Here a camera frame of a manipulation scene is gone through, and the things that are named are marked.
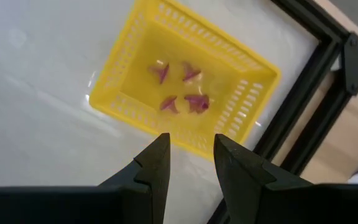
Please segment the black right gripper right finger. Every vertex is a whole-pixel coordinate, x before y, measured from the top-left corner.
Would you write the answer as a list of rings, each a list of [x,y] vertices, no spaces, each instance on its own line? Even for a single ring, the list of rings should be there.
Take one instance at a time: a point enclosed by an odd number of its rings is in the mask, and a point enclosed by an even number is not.
[[[358,224],[358,184],[312,184],[223,134],[214,163],[230,224]]]

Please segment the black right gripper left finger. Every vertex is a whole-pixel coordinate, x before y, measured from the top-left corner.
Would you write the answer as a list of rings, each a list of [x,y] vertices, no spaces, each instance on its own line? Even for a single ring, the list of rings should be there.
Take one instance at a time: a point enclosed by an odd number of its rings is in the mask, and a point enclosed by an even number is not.
[[[170,135],[99,185],[0,187],[0,224],[162,224]]]

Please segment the yellow plastic basket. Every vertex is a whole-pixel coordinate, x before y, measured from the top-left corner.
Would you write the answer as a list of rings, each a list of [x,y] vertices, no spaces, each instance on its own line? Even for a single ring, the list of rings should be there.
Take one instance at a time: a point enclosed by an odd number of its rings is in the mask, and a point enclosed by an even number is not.
[[[159,84],[148,68],[166,63]],[[89,103],[210,160],[217,133],[247,139],[280,78],[276,66],[176,0],[135,0]],[[178,114],[160,110],[171,95]],[[190,113],[185,95],[208,95],[209,108]]]

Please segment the black aluminium table frame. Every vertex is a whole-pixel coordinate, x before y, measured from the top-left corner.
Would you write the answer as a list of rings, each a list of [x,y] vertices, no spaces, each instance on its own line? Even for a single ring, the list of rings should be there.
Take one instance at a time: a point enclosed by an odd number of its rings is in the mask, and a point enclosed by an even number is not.
[[[283,163],[278,166],[301,177],[301,172],[307,163],[315,155],[350,100],[355,97],[346,91],[344,72],[341,68],[343,45],[352,31],[340,25],[315,0],[272,0],[272,2],[313,34],[319,43],[252,152],[273,164],[274,156],[317,88],[334,62],[339,62],[339,68],[334,72],[334,80],[328,92],[295,140]],[[230,224],[224,198],[208,224]]]

